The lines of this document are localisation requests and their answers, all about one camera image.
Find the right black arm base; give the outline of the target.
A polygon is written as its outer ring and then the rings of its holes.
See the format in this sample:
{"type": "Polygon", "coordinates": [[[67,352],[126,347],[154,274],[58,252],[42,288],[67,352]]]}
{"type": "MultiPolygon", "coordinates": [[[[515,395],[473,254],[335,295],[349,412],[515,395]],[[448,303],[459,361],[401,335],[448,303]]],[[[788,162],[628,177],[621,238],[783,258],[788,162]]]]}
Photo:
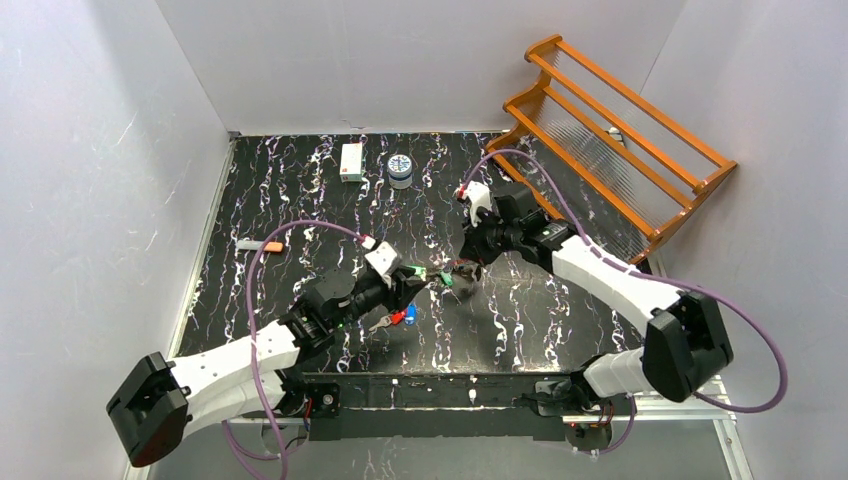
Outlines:
{"type": "Polygon", "coordinates": [[[566,421],[565,438],[578,452],[591,453],[612,444],[616,407],[610,399],[593,397],[587,387],[569,379],[539,381],[531,393],[513,400],[515,406],[527,407],[543,418],[577,416],[566,421]]]}

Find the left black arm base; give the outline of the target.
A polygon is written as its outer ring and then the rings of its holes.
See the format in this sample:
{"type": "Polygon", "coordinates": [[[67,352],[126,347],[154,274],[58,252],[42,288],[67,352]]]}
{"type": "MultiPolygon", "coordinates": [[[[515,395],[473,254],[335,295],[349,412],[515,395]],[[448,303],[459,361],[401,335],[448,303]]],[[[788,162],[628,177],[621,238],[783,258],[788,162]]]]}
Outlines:
{"type": "MultiPolygon", "coordinates": [[[[334,418],[338,415],[339,385],[335,383],[286,383],[283,380],[264,380],[263,389],[275,418],[317,419],[334,418]]],[[[244,401],[236,418],[258,420],[265,417],[264,407],[252,380],[239,386],[244,401]]]]}

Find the metal keyring with red handle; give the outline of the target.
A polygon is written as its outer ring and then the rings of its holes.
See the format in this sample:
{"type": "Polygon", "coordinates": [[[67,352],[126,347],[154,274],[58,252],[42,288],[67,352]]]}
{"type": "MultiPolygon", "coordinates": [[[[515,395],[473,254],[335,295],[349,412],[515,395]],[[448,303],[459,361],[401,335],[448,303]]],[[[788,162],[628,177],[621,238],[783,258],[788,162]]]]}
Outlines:
{"type": "Polygon", "coordinates": [[[413,266],[413,269],[423,280],[449,288],[458,297],[474,294],[483,273],[481,265],[469,260],[454,260],[441,266],[413,266]]]}

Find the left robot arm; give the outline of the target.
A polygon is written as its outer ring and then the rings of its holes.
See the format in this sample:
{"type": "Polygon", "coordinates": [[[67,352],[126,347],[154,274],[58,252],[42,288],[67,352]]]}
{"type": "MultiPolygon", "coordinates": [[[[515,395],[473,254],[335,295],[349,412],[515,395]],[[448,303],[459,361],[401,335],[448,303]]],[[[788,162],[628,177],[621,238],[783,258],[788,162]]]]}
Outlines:
{"type": "Polygon", "coordinates": [[[171,360],[159,352],[142,357],[106,405],[131,465],[163,459],[209,425],[277,408],[294,389],[282,371],[324,352],[339,329],[379,307],[403,311],[430,281],[407,265],[388,277],[371,267],[358,276],[333,269],[254,336],[171,360]]]}

